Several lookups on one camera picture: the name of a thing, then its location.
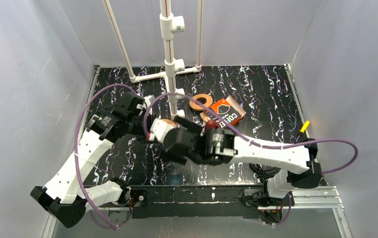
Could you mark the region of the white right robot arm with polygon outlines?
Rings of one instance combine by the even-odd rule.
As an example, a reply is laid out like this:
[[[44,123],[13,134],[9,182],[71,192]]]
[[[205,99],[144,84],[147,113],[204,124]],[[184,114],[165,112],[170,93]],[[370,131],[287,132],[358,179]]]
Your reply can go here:
[[[282,199],[295,188],[315,188],[321,180],[321,166],[313,149],[300,144],[284,144],[236,134],[227,128],[203,131],[182,119],[173,126],[161,119],[152,124],[149,137],[162,145],[162,153],[185,164],[221,165],[249,163],[279,168],[263,185],[264,197]]]

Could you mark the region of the orange coffee filter package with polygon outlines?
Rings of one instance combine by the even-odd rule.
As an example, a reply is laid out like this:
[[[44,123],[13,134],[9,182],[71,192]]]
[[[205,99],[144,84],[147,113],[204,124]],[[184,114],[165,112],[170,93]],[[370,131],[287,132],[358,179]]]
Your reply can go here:
[[[236,125],[245,115],[245,110],[233,99],[232,96],[222,98],[214,103],[212,109],[226,123]]]

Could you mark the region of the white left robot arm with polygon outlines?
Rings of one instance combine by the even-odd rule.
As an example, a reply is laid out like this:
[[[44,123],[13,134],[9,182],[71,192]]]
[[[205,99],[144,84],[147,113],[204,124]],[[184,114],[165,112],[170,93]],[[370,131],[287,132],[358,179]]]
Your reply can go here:
[[[131,187],[126,181],[112,178],[88,189],[83,182],[119,139],[127,134],[144,136],[142,117],[153,100],[152,95],[124,92],[118,102],[100,108],[79,134],[74,151],[60,170],[44,186],[34,187],[31,197],[66,228],[106,203],[131,207]]]

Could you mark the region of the wooden ring dripper holder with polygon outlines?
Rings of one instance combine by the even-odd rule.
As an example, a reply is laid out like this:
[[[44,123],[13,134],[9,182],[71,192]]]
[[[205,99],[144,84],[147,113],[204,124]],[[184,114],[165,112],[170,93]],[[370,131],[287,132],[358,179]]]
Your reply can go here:
[[[177,124],[169,119],[160,119],[160,125],[161,127],[165,129],[172,129],[178,127]]]

